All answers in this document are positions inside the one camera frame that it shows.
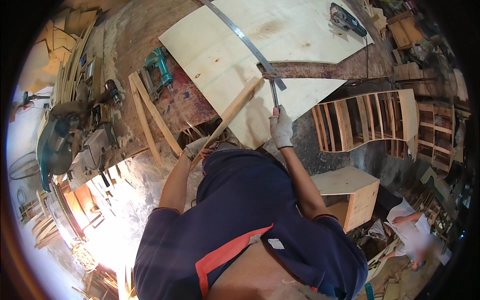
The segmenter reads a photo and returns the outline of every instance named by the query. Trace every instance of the person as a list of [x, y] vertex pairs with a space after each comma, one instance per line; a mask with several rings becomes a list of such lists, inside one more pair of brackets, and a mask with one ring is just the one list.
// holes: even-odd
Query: person
[[202, 152], [197, 204], [184, 212], [191, 160], [205, 139], [186, 146], [139, 245], [134, 285], [140, 300], [267, 299], [290, 284], [322, 299], [359, 293], [365, 256], [295, 155], [292, 120], [282, 106], [273, 110], [270, 131], [288, 171], [253, 150], [211, 146]]
[[422, 269], [427, 257], [431, 255], [432, 246], [436, 245], [436, 236], [430, 234], [430, 225], [425, 214], [415, 212], [404, 198], [391, 194], [382, 185], [378, 189], [373, 214], [391, 227], [402, 241], [394, 251], [379, 260], [407, 255], [412, 262], [413, 271]]

